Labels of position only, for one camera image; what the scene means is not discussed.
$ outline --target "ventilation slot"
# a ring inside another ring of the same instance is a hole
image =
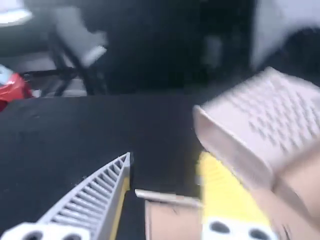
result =
[[[120,160],[115,162],[115,165],[117,165],[117,167],[119,167],[120,169],[122,168],[122,166],[124,165],[124,163]]]
[[[108,168],[105,171],[105,174],[107,174],[114,182],[117,181],[117,174],[112,169]]]
[[[115,175],[119,176],[120,169],[114,164],[110,166],[110,170],[115,173]]]
[[[62,225],[71,225],[74,227],[81,227],[89,230],[94,230],[95,225],[84,222],[84,221],[78,221],[77,219],[67,217],[67,216],[62,216],[62,215],[56,215],[53,217],[52,222],[57,223],[57,224],[62,224]]]
[[[108,185],[110,185],[111,187],[115,186],[115,180],[113,180],[110,176],[108,176],[107,173],[101,173],[100,178],[105,181]]]
[[[108,202],[107,197],[103,196],[102,194],[100,194],[99,192],[97,192],[96,190],[92,189],[89,186],[85,186],[83,188],[83,191],[105,204]]]
[[[94,198],[93,196],[90,196],[89,194],[81,191],[77,194],[77,197],[94,204],[95,206],[97,206],[100,209],[105,209],[105,204],[101,201],[99,201],[98,199]]]
[[[126,158],[127,158],[127,155],[124,155],[124,156],[122,156],[121,158],[120,158],[120,160],[121,160],[121,162],[125,162],[125,160],[126,160]]]
[[[107,182],[105,182],[100,177],[97,177],[94,182],[98,184],[101,188],[103,188],[108,194],[112,193],[113,186],[110,186]]]
[[[80,214],[84,214],[84,215],[87,215],[88,217],[90,218],[95,218],[95,219],[100,219],[101,218],[101,214],[99,213],[96,213],[94,211],[91,211],[89,210],[88,208],[84,208],[82,206],[79,206],[75,203],[72,203],[72,202],[68,202],[66,205],[65,205],[65,208],[66,209],[69,209],[71,211],[75,211],[75,212],[78,212]]]
[[[81,214],[79,212],[76,211],[72,211],[69,209],[62,209],[59,212],[59,215],[61,216],[65,216],[67,218],[71,218],[71,219],[76,219],[78,221],[82,221],[88,224],[92,224],[92,225],[97,225],[98,224],[98,220],[94,219],[92,217],[88,217],[87,215]]]
[[[107,199],[110,199],[110,192],[107,191],[105,188],[103,188],[101,185],[99,185],[97,180],[94,180],[93,182],[90,183],[90,187],[94,190],[96,190],[98,193],[106,197]]]
[[[80,197],[74,197],[71,200],[71,204],[79,205],[80,207],[83,207],[85,209],[88,209],[90,211],[93,211],[97,214],[102,214],[103,208],[100,208],[99,206],[96,206],[95,204],[92,204],[91,202],[88,202]]]

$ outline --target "black table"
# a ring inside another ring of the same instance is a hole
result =
[[[216,90],[209,91],[210,97]],[[134,187],[194,196],[201,146],[192,107],[204,94],[28,99],[0,114],[0,232],[37,221],[99,167],[134,154]],[[144,239],[144,201],[123,205],[117,239]]]

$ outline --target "yellow strip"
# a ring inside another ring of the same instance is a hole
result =
[[[114,215],[114,221],[113,221],[113,225],[112,225],[112,229],[111,229],[111,234],[110,234],[109,240],[115,240],[116,239],[117,230],[118,230],[119,221],[120,221],[120,216],[121,216],[121,211],[122,211],[122,206],[123,206],[124,200],[125,200],[125,194],[126,194],[126,191],[128,191],[129,189],[130,189],[130,179],[129,179],[129,177],[125,177],[124,180],[123,180],[123,184],[122,184],[122,189],[121,189],[121,193],[120,193],[120,197],[119,197],[119,202],[118,202],[118,205],[116,207],[116,212],[115,212],[115,215]]]
[[[203,220],[210,217],[239,220],[270,226],[251,194],[211,154],[200,155],[198,169],[203,180]]]

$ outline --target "tan perforated box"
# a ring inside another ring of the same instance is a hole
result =
[[[320,89],[272,68],[194,108],[202,145],[248,187],[275,175],[320,142]]]

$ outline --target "cardboard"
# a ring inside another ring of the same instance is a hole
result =
[[[320,150],[284,169],[273,191],[320,229]]]
[[[320,232],[278,198],[266,189],[253,190],[252,196],[259,207],[269,217],[274,231],[280,240],[319,240]]]
[[[269,217],[279,240],[320,239],[320,232],[312,224],[271,191],[253,190],[252,196]],[[146,240],[200,240],[201,231],[201,207],[145,201]]]
[[[146,240],[201,240],[197,207],[145,201]]]

